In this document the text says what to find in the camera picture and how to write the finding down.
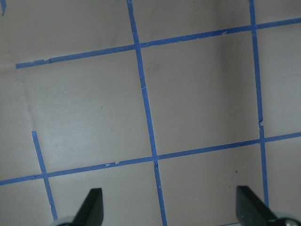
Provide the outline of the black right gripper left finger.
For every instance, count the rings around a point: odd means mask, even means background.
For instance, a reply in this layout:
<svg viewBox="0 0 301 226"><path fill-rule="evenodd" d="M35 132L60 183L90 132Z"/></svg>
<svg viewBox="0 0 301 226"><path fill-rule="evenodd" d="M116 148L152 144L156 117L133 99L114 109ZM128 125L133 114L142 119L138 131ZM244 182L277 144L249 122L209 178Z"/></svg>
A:
<svg viewBox="0 0 301 226"><path fill-rule="evenodd" d="M101 226L103 224L103 193L101 188L89 191L79 211L71 222L72 226Z"/></svg>

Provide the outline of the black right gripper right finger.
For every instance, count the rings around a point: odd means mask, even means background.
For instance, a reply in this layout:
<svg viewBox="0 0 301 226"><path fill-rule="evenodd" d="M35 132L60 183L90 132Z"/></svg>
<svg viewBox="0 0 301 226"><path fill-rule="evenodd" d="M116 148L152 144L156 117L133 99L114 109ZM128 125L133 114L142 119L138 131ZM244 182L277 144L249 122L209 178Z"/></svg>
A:
<svg viewBox="0 0 301 226"><path fill-rule="evenodd" d="M242 226L282 225L282 220L248 186L236 188L236 216Z"/></svg>

